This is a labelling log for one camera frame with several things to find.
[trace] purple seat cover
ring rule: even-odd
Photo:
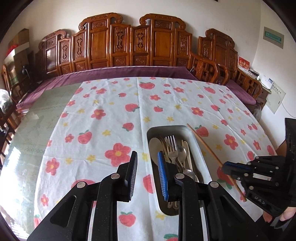
[[[17,108],[30,108],[45,90],[82,83],[89,80],[111,79],[121,77],[166,77],[176,79],[197,80],[185,67],[115,67],[92,69],[75,72],[51,78],[41,83],[37,89],[29,93],[26,98],[17,104]]]
[[[228,89],[230,89],[233,92],[233,94],[236,95],[237,98],[240,99],[240,101],[243,104],[256,105],[256,100],[252,96],[250,96],[246,91],[244,91],[233,80],[229,80],[226,86]]]

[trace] wall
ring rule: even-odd
[[[264,27],[284,35],[284,49],[263,39]],[[252,68],[261,75],[271,78],[286,92],[282,103],[293,116],[296,116],[295,64],[296,43],[294,39],[277,14],[261,1],[260,35]],[[267,106],[262,110],[262,121],[268,128],[267,132],[270,132],[275,140],[273,143],[275,148],[285,140],[285,117],[291,118],[283,105],[280,105],[275,114]]]
[[[5,58],[8,42],[23,28],[30,30],[30,48],[36,52],[39,41],[49,33],[60,28],[77,32],[84,18],[107,12],[121,14],[133,26],[138,26],[140,17],[147,13],[176,16],[186,22],[186,30],[194,36],[193,51],[198,36],[204,37],[207,29],[215,28],[230,35],[235,49],[251,63],[255,56],[260,0],[34,0],[0,43],[0,63]]]

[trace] metal fork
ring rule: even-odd
[[[172,160],[172,163],[175,164],[175,160],[178,157],[178,148],[174,136],[168,136],[165,138],[167,144],[168,157]]]

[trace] white floral tablecloth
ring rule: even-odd
[[[274,154],[261,126],[225,86],[154,77],[83,82],[65,107],[44,153],[35,193],[35,225],[77,182],[100,182],[128,162],[135,150],[134,196],[129,203],[118,203],[119,240],[177,240],[178,216],[164,215],[156,204],[146,134],[154,126],[186,123],[222,162],[247,163],[254,156]],[[240,199],[211,154],[202,144],[200,148],[212,179],[258,219],[262,211]]]

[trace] silver bolt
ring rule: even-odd
[[[177,173],[176,174],[176,178],[177,179],[183,179],[185,176],[184,176],[184,174],[183,173]]]
[[[111,175],[111,178],[112,178],[112,179],[118,179],[118,178],[120,178],[120,175],[119,175],[118,173],[113,173],[113,174]]]
[[[77,183],[78,188],[84,188],[85,187],[85,182],[79,182]]]
[[[211,182],[210,185],[211,185],[212,188],[217,188],[219,186],[219,183],[217,183],[217,182]]]

